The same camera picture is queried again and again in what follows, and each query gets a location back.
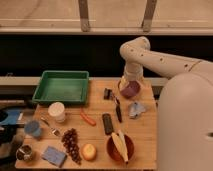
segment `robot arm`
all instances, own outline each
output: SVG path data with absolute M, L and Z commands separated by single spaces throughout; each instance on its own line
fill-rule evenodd
M 128 86 L 131 87 L 129 83 L 140 80 L 143 76 L 143 66 L 166 78 L 172 78 L 175 75 L 186 72 L 213 74 L 212 62 L 150 51 L 150 43 L 146 37 L 139 37 L 124 43 L 120 47 L 120 54 L 126 61 L 124 76 L 119 85 L 120 91 Z

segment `brown bowl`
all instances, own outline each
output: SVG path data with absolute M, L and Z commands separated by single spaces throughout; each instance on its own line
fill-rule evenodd
M 124 137 L 125 137 L 127 151 L 128 151 L 128 159 L 130 160 L 134 153 L 134 144 L 127 135 L 124 135 Z M 124 162 L 123 157 L 120 155 L 117 148 L 115 147 L 112 137 L 110 137 L 107 141 L 107 153 L 113 160 L 117 162 Z

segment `red grapes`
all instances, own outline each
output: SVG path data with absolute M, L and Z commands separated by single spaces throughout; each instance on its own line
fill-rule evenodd
M 61 139 L 64 147 L 66 148 L 66 153 L 71 156 L 72 160 L 77 164 L 81 164 L 81 156 L 79 154 L 79 147 L 78 147 L 78 135 L 77 131 L 72 128 L 67 130 Z

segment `green tray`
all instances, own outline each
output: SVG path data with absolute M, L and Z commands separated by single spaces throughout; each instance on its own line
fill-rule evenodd
M 85 104 L 88 82 L 87 71 L 44 71 L 32 100 L 39 104 Z

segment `white cup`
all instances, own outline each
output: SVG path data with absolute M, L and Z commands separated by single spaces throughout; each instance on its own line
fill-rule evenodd
M 65 117 L 65 107 L 61 102 L 54 102 L 48 108 L 48 113 L 52 116 L 56 122 L 64 122 Z

